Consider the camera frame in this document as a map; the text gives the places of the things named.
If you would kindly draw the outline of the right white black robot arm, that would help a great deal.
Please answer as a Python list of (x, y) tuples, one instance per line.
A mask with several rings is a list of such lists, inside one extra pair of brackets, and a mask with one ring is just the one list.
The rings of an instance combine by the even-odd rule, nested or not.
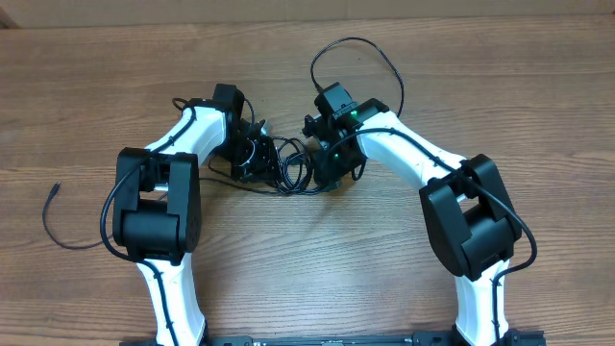
[(457, 345), (518, 345), (504, 314), (504, 279), (532, 265), (537, 244), (495, 162), (466, 159), (411, 131), (383, 102), (356, 102), (339, 83), (320, 89), (303, 133), (319, 143), (314, 179), (326, 187), (377, 161), (419, 192), (430, 247), (455, 277)]

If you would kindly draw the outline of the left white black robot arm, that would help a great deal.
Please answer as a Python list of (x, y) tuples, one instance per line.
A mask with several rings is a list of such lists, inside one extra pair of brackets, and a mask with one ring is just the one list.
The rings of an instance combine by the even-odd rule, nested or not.
[(156, 345), (208, 340), (192, 271), (202, 230), (201, 165), (216, 155), (230, 164), (232, 180), (248, 184), (271, 184), (280, 175), (264, 124), (242, 116), (248, 104), (237, 86), (219, 84), (209, 99), (181, 101), (179, 122), (159, 140), (118, 154), (100, 234), (111, 254), (143, 275), (158, 323)]

